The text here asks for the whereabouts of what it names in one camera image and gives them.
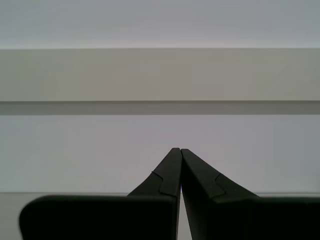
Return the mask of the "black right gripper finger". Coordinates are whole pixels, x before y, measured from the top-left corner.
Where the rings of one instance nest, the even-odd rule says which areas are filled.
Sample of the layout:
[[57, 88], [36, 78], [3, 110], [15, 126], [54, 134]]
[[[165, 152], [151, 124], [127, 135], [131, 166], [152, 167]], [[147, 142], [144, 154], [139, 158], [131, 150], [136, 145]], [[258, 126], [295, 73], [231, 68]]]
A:
[[181, 151], [171, 149], [125, 196], [46, 195], [19, 214], [24, 240], [175, 240], [181, 196]]
[[181, 188], [194, 240], [318, 240], [318, 197], [260, 197], [182, 149]]

